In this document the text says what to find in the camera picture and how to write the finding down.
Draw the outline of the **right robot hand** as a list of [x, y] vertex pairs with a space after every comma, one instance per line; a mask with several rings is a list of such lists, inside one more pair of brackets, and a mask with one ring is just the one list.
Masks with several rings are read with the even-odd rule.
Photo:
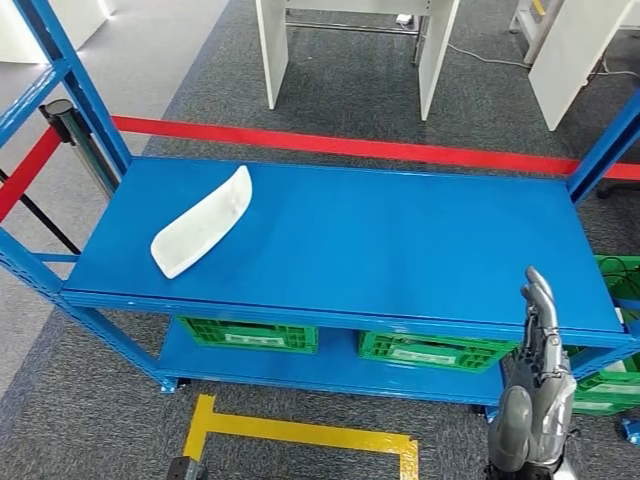
[[574, 479], [565, 453], [577, 382], [552, 288], [534, 266], [521, 289], [524, 339], [488, 431], [488, 479]]

